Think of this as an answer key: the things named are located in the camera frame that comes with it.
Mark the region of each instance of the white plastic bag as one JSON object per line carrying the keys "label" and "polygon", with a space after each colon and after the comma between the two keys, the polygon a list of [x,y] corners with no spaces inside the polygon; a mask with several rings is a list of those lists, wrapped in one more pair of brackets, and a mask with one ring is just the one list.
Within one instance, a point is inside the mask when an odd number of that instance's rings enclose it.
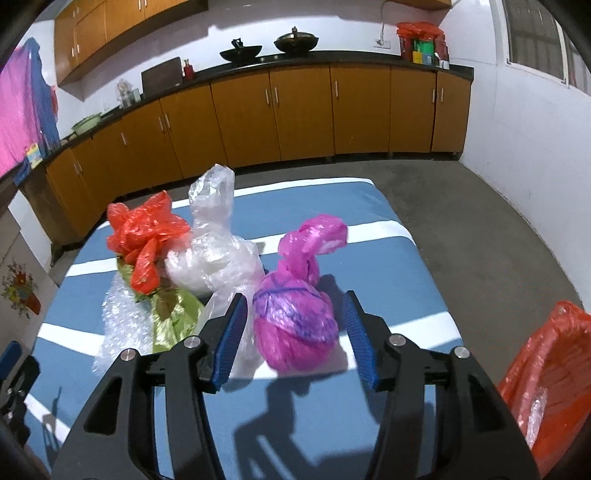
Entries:
{"label": "white plastic bag", "polygon": [[189,190],[193,239],[188,248],[173,248],[165,264],[178,286],[204,297],[222,287],[258,283],[264,275],[256,245],[232,235],[234,172],[215,165]]}
{"label": "white plastic bag", "polygon": [[232,235],[230,220],[234,206],[234,172],[215,165],[189,190],[193,215],[190,246],[179,244],[165,260],[169,278],[197,297],[212,294],[194,329],[224,315],[236,293],[248,301],[248,320],[230,373],[233,378],[252,378],[262,357],[254,341],[252,296],[264,276],[256,245]]}

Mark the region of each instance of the red plastic bag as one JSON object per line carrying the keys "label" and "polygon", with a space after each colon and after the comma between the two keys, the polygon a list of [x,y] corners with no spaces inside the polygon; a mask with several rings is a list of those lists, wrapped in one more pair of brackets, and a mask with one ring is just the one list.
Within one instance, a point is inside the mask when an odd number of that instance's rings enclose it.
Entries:
{"label": "red plastic bag", "polygon": [[397,34],[403,38],[418,38],[420,40],[433,40],[443,35],[443,30],[429,22],[401,22],[396,25]]}
{"label": "red plastic bag", "polygon": [[522,347],[498,389],[524,436],[535,396],[547,391],[532,447],[543,477],[568,450],[591,412],[591,316],[569,301],[558,302],[545,325]]}
{"label": "red plastic bag", "polygon": [[107,237],[107,248],[135,267],[131,287],[145,295],[160,286],[156,259],[165,254],[170,240],[191,229],[184,219],[172,213],[172,206],[168,193],[160,192],[133,210],[122,203],[107,207],[107,219],[114,230]]}

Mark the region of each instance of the metal screw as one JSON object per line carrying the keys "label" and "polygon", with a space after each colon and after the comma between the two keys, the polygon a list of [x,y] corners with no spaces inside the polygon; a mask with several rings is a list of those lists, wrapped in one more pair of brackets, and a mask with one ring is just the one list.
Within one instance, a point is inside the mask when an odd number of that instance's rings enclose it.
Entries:
{"label": "metal screw", "polygon": [[458,358],[468,358],[470,356],[470,350],[468,350],[465,346],[457,346],[453,349],[453,353]]}
{"label": "metal screw", "polygon": [[128,362],[129,360],[133,360],[135,358],[135,350],[132,348],[126,348],[121,352],[120,355],[121,359],[124,362]]}
{"label": "metal screw", "polygon": [[185,338],[183,345],[187,348],[195,348],[201,345],[201,339],[198,336],[192,335]]}
{"label": "metal screw", "polygon": [[392,346],[403,346],[406,343],[406,338],[404,335],[400,335],[399,333],[395,333],[388,337],[388,342]]}

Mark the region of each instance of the cooking pot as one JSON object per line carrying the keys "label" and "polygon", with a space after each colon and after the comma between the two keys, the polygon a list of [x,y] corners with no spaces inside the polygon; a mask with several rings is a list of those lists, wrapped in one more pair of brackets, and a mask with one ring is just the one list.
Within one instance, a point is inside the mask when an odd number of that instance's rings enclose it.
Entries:
{"label": "cooking pot", "polygon": [[305,55],[312,48],[318,45],[318,37],[311,33],[298,32],[297,28],[291,29],[291,33],[286,33],[275,40],[275,46],[289,55]]}

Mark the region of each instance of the pink cloth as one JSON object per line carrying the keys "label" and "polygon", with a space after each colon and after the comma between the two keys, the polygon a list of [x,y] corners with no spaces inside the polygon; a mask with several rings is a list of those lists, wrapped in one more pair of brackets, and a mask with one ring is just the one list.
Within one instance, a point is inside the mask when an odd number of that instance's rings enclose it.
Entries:
{"label": "pink cloth", "polygon": [[17,48],[0,72],[0,176],[23,161],[41,141],[33,105],[29,51]]}

